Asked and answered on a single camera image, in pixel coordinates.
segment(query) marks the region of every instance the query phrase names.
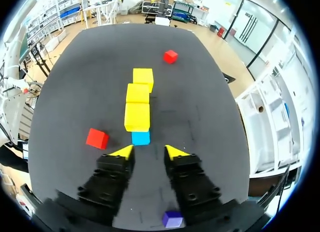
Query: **blue block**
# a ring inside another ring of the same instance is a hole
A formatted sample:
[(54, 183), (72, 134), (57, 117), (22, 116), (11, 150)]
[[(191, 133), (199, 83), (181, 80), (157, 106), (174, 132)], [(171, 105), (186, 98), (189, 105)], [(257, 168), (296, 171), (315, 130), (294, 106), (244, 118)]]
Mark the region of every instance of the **blue block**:
[(134, 146), (150, 144), (150, 132), (132, 132), (132, 144)]
[(178, 211), (167, 211), (164, 213), (162, 223), (166, 228), (178, 228), (181, 226), (183, 217)]

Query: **wooden floor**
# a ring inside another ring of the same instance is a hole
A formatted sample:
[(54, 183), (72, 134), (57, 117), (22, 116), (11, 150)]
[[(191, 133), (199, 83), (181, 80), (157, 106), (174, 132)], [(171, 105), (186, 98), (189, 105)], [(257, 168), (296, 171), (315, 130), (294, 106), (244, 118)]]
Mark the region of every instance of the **wooden floor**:
[[(90, 19), (88, 21), (89, 26), (91, 28), (97, 26), (95, 21), (95, 19)], [(117, 22), (144, 23), (145, 17), (143, 15), (118, 16)], [(182, 22), (172, 21), (171, 26), (173, 27), (174, 25), (177, 25), (180, 29), (186, 29), (194, 32), (194, 34), (199, 38), (199, 40), (203, 43), (203, 45), (212, 55), (213, 59), (218, 64), (221, 71), (235, 78), (235, 81), (229, 84), (230, 90), (235, 98), (254, 82), (252, 76), (246, 69), (243, 62), (232, 50), (232, 48), (227, 44), (227, 42), (218, 37), (215, 33), (211, 32), (208, 28), (194, 24), (185, 24)], [(63, 39), (52, 52), (49, 52), (49, 56), (47, 55), (45, 57), (46, 63), (50, 68), (53, 67), (53, 65), (59, 59), (60, 55), (68, 46), (68, 44), (76, 37), (76, 35), (80, 31), (82, 31), (85, 28), (86, 25), (84, 22), (83, 24), (81, 24), (81, 22), (77, 24), (72, 24), (65, 28), (67, 32), (66, 38)], [(28, 75), (29, 77), (25, 77), (27, 81), (31, 81), (33, 79), (38, 82), (44, 83), (46, 80), (46, 77), (42, 73), (40, 68), (33, 62), (30, 62), (28, 64)], [(8, 167), (2, 167), (2, 170), (6, 174), (8, 174), (8, 176), (11, 177), (11, 179), (14, 181), (16, 191), (19, 192), (20, 186), (24, 183), (27, 183), (29, 186), (31, 186), (30, 177), (28, 174), (16, 171)]]

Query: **metal shelving unit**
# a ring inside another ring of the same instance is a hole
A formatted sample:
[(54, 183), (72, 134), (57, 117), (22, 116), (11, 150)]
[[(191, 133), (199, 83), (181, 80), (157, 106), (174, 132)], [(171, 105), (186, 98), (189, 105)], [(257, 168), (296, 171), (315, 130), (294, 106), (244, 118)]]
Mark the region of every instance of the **metal shelving unit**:
[(35, 11), (32, 12), (34, 18), (27, 23), (28, 38), (33, 38), (35, 41), (76, 22), (78, 11), (66, 16), (64, 13), (80, 7), (80, 0), (40, 0), (39, 5), (42, 7), (35, 7)]

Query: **glass door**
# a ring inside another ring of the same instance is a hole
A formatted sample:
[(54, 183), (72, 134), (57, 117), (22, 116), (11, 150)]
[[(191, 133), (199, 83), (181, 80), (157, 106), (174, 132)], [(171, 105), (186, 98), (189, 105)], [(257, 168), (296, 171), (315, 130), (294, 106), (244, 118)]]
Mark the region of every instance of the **glass door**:
[(224, 29), (224, 33), (222, 35), (223, 38), (226, 36), (228, 29), (236, 18), (242, 1), (243, 0), (224, 0), (221, 11), (213, 24), (218, 30), (220, 28)]
[(248, 66), (270, 36), (277, 19), (245, 0), (225, 40)]

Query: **screw hole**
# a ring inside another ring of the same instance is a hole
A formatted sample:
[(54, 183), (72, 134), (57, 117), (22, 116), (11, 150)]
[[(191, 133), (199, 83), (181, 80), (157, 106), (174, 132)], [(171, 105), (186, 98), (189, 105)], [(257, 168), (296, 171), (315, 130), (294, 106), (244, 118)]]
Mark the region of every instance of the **screw hole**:
[(213, 188), (213, 191), (214, 191), (214, 192), (219, 192), (219, 191), (220, 191), (220, 188), (219, 188), (219, 187), (214, 187), (214, 188)]
[(197, 199), (197, 196), (194, 193), (189, 194), (189, 200), (194, 201)]

